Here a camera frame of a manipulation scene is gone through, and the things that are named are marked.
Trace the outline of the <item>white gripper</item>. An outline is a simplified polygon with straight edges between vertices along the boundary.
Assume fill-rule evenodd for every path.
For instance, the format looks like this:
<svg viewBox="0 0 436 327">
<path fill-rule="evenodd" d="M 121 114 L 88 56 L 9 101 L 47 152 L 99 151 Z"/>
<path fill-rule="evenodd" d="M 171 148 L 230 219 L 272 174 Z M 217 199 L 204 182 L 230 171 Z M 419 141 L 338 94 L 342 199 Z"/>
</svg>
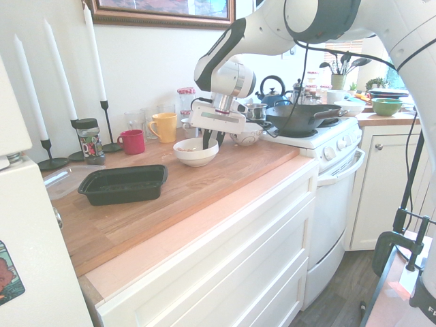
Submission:
<svg viewBox="0 0 436 327">
<path fill-rule="evenodd" d="M 227 111 L 201 101 L 194 101 L 192 106 L 189 123 L 204 129 L 202 132 L 204 150 L 209 148 L 212 130 L 218 131 L 216 136 L 218 146 L 222 145 L 225 133 L 241 134 L 244 131 L 246 117 L 243 112 L 247 108 L 236 101 L 230 104 Z"/>
</svg>

